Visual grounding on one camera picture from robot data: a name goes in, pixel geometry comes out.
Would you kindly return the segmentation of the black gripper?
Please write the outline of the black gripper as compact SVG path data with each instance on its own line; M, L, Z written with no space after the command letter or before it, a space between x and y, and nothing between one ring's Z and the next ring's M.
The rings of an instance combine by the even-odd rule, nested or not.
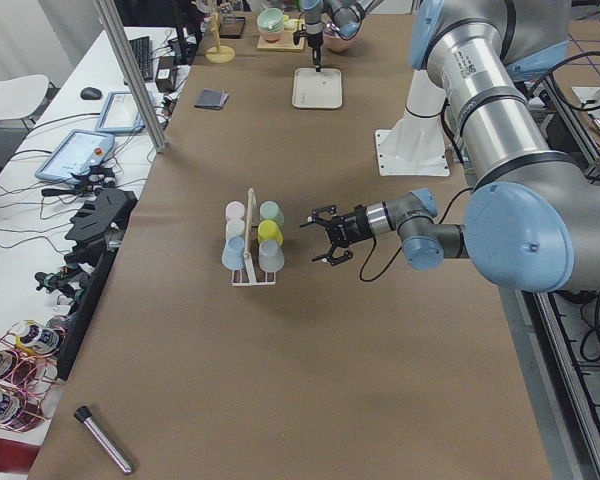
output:
M300 224L300 228L317 225L327 231L331 246L329 250L312 258L313 262L323 262L330 265L339 265L353 257L349 246L369 238L369 220L367 207L357 205L353 212L337 215L337 205L331 204L313 209L307 220ZM337 256L336 250L344 252Z
M307 41L312 49L313 67L316 72L321 72L321 48L322 48L322 32L307 33Z

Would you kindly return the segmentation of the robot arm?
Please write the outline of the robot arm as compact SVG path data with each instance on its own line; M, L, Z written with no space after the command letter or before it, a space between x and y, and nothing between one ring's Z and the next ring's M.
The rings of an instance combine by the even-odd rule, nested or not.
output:
M576 239L563 204L541 184L571 175L572 158L552 150L516 82L540 76L566 55L565 1L425 1L410 42L410 63L441 88L455 119L454 139L476 185L460 225L437 225L432 194L415 190L346 215L312 222L328 233L323 262L350 259L351 245L393 231L417 270L467 258L492 283L530 292L563 288L576 277Z
M300 10L304 15L304 25L293 34L294 43L306 38L312 50L312 63L316 72L321 71L321 48L323 45L322 16L326 14L335 25L336 33L350 40L358 33L363 20L381 1L338 1L302 0Z

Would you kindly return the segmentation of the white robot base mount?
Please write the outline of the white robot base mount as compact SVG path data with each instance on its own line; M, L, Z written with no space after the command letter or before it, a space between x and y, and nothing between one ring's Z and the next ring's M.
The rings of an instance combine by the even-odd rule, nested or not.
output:
M445 91L425 70L413 73L404 114L390 130L376 130L376 157L381 176L450 174L445 155L441 110Z

